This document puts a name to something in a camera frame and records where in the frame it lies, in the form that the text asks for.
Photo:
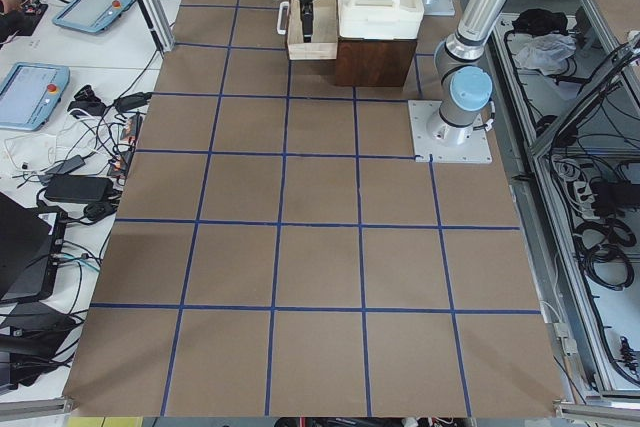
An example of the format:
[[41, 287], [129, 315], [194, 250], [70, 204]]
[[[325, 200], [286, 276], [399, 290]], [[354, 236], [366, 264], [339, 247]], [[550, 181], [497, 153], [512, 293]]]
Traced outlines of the white plastic tray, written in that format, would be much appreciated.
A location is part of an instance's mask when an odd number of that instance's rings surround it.
[[422, 0], [337, 0], [342, 38], [415, 40], [424, 16]]

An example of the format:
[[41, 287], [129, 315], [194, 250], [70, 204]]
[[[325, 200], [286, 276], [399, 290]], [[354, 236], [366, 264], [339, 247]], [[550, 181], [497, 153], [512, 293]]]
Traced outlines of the wooden drawer white handle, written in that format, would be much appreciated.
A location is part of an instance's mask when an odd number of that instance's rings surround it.
[[276, 30], [285, 35], [291, 61], [335, 60], [338, 47], [336, 0], [315, 0], [312, 7], [298, 0], [279, 5]]

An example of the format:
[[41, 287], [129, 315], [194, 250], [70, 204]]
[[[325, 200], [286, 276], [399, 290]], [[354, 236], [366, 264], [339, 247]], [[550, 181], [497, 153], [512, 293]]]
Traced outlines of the blue teach pendant lower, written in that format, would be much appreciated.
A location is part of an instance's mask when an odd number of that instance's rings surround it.
[[70, 80], [66, 66], [15, 63], [1, 83], [1, 127], [35, 131], [49, 119]]

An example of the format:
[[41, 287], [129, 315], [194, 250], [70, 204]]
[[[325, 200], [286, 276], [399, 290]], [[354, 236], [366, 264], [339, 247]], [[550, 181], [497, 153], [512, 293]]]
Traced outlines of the blue teach pendant upper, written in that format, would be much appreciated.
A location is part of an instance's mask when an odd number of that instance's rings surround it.
[[58, 27], [88, 34], [108, 29], [136, 0], [72, 0], [52, 19]]

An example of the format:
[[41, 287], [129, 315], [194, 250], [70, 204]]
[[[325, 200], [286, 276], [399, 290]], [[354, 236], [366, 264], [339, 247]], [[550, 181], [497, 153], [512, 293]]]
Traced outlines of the dark brown drawer cabinet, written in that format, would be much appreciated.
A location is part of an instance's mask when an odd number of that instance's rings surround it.
[[346, 87], [402, 87], [418, 41], [366, 40], [340, 37], [335, 84]]

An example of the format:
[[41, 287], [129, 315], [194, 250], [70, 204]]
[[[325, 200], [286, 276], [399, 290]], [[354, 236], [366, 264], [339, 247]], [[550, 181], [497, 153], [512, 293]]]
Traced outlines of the white crumpled cloth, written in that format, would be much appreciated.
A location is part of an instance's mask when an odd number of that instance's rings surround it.
[[576, 51], [575, 40], [562, 34], [534, 37], [514, 57], [517, 68], [538, 70], [543, 75], [559, 74]]

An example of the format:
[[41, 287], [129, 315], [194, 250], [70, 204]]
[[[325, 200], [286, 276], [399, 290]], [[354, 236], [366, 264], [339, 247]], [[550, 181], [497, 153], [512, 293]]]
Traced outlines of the black power adapter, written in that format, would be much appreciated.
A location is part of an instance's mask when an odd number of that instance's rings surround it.
[[52, 202], [88, 204], [106, 200], [114, 192], [109, 178], [55, 175], [44, 191]]

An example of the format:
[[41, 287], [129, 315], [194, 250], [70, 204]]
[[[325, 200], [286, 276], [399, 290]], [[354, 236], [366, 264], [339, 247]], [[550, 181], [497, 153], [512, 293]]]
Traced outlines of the blue teach pendant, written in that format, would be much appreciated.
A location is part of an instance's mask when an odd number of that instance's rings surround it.
[[15, 63], [1, 83], [1, 127], [35, 131], [49, 119], [70, 80], [66, 66]]
[[88, 34], [108, 29], [136, 0], [72, 0], [52, 19], [58, 27]]

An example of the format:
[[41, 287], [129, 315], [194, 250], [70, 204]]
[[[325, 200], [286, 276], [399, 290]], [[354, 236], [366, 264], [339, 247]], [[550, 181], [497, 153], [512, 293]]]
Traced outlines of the black laptop computer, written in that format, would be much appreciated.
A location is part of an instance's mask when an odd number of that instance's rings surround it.
[[50, 297], [66, 231], [66, 211], [26, 208], [1, 196], [1, 303], [29, 303]]

